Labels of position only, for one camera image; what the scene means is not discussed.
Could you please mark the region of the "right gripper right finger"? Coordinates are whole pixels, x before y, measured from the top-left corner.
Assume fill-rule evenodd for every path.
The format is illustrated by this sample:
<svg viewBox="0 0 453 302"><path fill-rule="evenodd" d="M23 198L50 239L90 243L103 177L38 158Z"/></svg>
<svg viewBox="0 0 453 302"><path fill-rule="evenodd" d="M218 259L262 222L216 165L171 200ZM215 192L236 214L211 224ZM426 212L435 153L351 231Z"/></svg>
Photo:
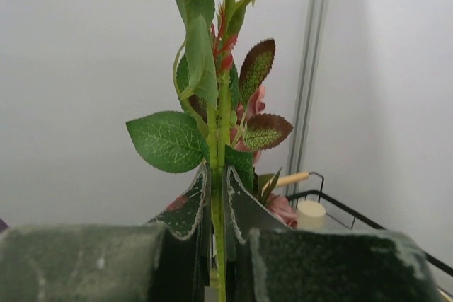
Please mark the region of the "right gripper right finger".
<svg viewBox="0 0 453 302"><path fill-rule="evenodd" d="M393 231L298 231L224 173L228 301L441 301L424 252Z"/></svg>

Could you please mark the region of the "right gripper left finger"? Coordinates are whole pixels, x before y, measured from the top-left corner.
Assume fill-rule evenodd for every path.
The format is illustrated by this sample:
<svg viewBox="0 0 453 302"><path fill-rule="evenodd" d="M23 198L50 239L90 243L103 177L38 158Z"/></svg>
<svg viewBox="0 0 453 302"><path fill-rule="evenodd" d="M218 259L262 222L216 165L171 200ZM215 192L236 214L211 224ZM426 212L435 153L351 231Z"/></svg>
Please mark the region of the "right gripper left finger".
<svg viewBox="0 0 453 302"><path fill-rule="evenodd" d="M17 226L1 234L2 301L203 301L210 172L150 221Z"/></svg>

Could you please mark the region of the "peach peony flower stem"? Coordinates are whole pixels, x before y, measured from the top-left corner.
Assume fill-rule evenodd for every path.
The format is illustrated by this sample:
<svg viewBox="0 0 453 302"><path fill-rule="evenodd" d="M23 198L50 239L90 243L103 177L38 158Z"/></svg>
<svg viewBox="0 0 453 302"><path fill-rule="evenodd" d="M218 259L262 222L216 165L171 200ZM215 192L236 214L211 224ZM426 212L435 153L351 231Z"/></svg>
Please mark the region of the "peach peony flower stem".
<svg viewBox="0 0 453 302"><path fill-rule="evenodd" d="M282 116L268 114L264 80L275 59L272 38L255 44L241 66L233 51L246 10L255 0L175 0L185 37L173 62L173 85L181 111L161 111L127 123L137 153L166 173L185 173L201 163L211 175L210 217L214 228L218 298L227 298L226 187L232 166L266 211L289 227L297 225L288 199L274 194L278 174L258 176L264 150L292 132Z"/></svg>

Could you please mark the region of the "pink rose stem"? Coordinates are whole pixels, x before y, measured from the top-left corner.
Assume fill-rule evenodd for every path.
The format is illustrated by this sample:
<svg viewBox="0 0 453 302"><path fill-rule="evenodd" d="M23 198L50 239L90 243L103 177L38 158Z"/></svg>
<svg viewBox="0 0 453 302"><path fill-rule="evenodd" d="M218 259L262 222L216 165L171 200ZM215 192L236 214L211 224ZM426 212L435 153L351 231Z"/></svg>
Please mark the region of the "pink rose stem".
<svg viewBox="0 0 453 302"><path fill-rule="evenodd" d="M251 157L252 196L279 222L297 227L297 212L283 194L276 194L272 181L280 179L284 165L270 164L273 149L292 133L293 126L283 116L266 111L266 88L260 85L246 103L234 108L236 120L230 129L230 146Z"/></svg>

